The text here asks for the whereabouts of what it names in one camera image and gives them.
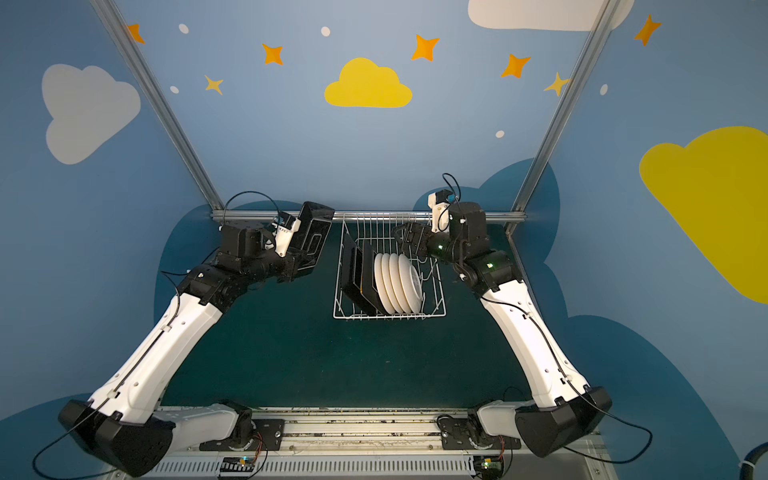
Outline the black square floral plate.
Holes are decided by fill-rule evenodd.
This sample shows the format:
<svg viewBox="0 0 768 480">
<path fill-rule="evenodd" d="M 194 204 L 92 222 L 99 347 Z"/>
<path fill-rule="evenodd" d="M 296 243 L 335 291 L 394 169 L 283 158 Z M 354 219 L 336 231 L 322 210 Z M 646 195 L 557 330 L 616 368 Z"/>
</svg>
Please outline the black square floral plate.
<svg viewBox="0 0 768 480">
<path fill-rule="evenodd" d="M 334 214 L 332 207 L 312 201 L 303 203 L 298 216 L 301 224 L 288 249 L 294 260 L 293 279 L 312 273 L 329 235 Z"/>
<path fill-rule="evenodd" d="M 358 310 L 362 310 L 360 290 L 362 252 L 354 241 L 344 240 L 341 261 L 341 290 Z"/>
</svg>

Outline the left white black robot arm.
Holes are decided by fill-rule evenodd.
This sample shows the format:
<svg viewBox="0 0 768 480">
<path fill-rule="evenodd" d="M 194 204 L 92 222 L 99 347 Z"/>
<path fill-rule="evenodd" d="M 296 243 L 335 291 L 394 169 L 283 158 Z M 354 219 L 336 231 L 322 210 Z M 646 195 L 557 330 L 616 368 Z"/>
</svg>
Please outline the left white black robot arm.
<svg viewBox="0 0 768 480">
<path fill-rule="evenodd" d="M 232 401 L 181 415 L 158 412 L 169 381 L 202 337 L 248 288 L 293 280 L 324 242 L 310 221 L 281 215 L 274 229 L 224 225 L 216 259 L 192 269 L 166 312 L 129 359 L 86 401 L 60 411 L 66 435 L 86 453 L 132 477 L 167 454 L 205 443 L 248 449 L 256 434 L 250 408 Z"/>
</svg>

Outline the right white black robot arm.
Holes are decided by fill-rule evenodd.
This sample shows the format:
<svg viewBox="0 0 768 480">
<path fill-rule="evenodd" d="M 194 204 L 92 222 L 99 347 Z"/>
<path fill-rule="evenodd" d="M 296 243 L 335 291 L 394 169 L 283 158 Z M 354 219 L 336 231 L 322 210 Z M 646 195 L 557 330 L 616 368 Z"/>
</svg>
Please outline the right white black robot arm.
<svg viewBox="0 0 768 480">
<path fill-rule="evenodd" d="M 536 456 L 568 449 L 610 417 L 608 392 L 591 386 L 567 359 L 534 305 L 519 268 L 491 247 L 479 204 L 450 205 L 427 226 L 407 222 L 393 231 L 397 244 L 419 259 L 452 266 L 499 326 L 517 358 L 532 395 L 529 405 L 502 401 L 476 412 L 491 436 L 516 436 Z"/>
</svg>

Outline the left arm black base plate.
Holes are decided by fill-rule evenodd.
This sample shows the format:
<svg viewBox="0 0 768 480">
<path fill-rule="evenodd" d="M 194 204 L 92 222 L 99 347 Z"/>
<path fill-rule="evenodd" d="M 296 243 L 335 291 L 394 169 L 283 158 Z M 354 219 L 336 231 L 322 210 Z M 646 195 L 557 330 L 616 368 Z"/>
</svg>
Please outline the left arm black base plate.
<svg viewBox="0 0 768 480">
<path fill-rule="evenodd" d="M 237 426 L 233 433 L 223 440 L 201 443 L 200 451 L 255 452 L 278 451 L 285 428 L 283 419 L 252 419 L 249 426 Z"/>
</svg>

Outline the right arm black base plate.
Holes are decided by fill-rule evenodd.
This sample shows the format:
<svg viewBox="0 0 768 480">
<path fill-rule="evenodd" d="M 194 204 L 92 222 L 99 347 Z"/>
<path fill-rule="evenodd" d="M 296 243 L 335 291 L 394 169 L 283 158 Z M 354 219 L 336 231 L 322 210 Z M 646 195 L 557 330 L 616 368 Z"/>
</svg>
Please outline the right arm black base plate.
<svg viewBox="0 0 768 480">
<path fill-rule="evenodd" d="M 444 450 L 519 450 L 522 442 L 518 438 L 493 436 L 486 433 L 475 415 L 453 417 L 438 415 L 435 425 L 439 430 Z"/>
</svg>

